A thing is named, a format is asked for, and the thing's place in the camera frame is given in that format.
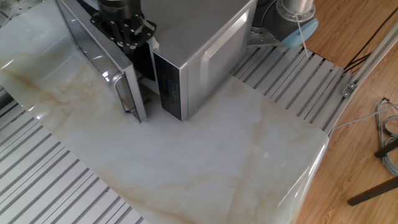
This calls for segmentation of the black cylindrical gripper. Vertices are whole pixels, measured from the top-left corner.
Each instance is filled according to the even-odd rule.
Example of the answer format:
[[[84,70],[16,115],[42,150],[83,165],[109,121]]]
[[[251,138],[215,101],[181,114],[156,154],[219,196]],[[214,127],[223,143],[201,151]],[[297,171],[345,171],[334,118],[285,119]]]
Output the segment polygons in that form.
[[[144,45],[154,36],[157,25],[144,19],[141,0],[98,0],[99,14],[90,22],[123,52]],[[117,23],[126,22],[126,43]]]

